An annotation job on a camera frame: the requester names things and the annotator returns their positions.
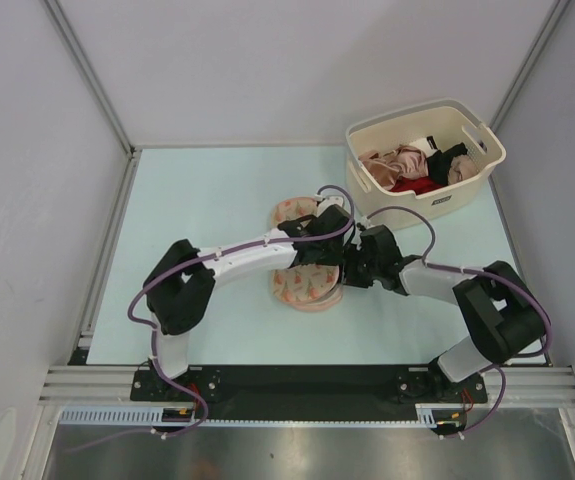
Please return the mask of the pink floral mesh laundry bag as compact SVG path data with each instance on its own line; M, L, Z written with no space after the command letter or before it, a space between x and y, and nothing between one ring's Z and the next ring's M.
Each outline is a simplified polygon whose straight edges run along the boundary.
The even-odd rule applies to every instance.
M313 197L294 197L278 203L270 215L270 225L317 214ZM271 291L283 304L308 313L322 312L338 304L343 296L338 266L303 265L274 270Z

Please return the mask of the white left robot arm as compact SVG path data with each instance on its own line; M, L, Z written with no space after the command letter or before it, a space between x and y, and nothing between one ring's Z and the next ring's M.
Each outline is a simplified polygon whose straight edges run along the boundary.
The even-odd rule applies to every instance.
M350 212L331 204L318 215L284 221L245 243L210 249L187 239L173 243L143 284L156 325L154 389L169 400L186 392L190 331L202 321L217 288L261 271L338 265L352 224Z

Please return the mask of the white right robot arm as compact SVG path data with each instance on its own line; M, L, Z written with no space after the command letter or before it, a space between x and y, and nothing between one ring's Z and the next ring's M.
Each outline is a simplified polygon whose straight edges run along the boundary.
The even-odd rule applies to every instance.
M357 244L344 248L342 283L363 289L378 283L402 296L459 308L467 336L427 365L429 391L440 401L453 400L472 376L519 356L551 333L544 308L508 263L458 269L405 256L385 226L364 230Z

